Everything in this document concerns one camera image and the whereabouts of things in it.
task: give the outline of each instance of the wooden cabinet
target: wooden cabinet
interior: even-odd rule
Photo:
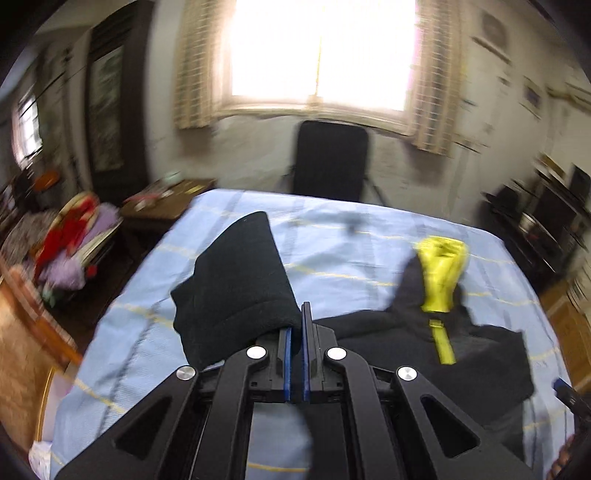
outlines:
[[[570,381],[579,393],[591,391],[591,324],[569,300],[561,281],[548,289],[540,304],[558,337]]]

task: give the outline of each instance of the bright window light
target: bright window light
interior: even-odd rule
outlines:
[[[232,95],[403,111],[415,0],[236,0]]]

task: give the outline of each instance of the light blue bedsheet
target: light blue bedsheet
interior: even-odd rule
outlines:
[[[413,243],[428,235],[457,238],[470,250],[461,279],[473,321],[525,332],[536,392],[524,404],[527,464],[542,479],[573,418],[556,400],[552,382],[568,381],[557,339],[537,296],[502,242],[474,228],[373,205],[281,194],[214,190],[193,201],[140,266],[100,321],[77,376],[61,402],[51,476],[180,365],[170,290],[193,271],[194,260],[232,222],[267,212],[298,304],[314,318],[390,302]],[[310,460],[306,427],[290,405],[257,405],[248,480],[305,477]]]

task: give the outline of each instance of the black office chair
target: black office chair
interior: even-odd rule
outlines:
[[[306,120],[300,124],[291,193],[330,200],[360,202],[367,181],[382,205],[382,192],[366,174],[369,135],[356,125]]]

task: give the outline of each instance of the red cloth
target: red cloth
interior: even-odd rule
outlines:
[[[73,255],[84,240],[89,224],[93,223],[98,212],[99,202],[94,195],[83,197],[73,206],[66,205],[52,223],[43,248],[35,260],[34,279],[37,280],[45,267],[65,248],[68,255]]]

